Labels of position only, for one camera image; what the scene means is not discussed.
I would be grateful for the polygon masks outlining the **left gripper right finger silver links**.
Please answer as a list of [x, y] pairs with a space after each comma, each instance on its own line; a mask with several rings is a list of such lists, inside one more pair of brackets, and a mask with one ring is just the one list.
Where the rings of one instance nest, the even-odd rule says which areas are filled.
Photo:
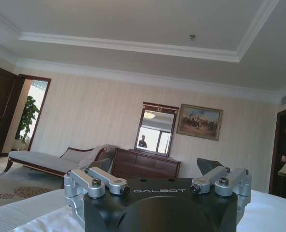
[[245, 168], [233, 171], [220, 162], [203, 158], [197, 159], [201, 177], [192, 179], [191, 192], [194, 194], [209, 193], [211, 186], [221, 197], [230, 197], [233, 193], [242, 197], [251, 196], [252, 176]]

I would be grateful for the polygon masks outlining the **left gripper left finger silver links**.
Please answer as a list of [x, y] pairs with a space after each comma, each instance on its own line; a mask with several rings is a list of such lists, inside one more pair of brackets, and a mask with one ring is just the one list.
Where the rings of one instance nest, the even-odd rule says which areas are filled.
[[64, 175], [66, 200], [78, 200], [83, 195], [97, 200], [109, 197], [123, 198], [130, 193], [126, 179], [113, 176], [99, 167], [76, 168]]

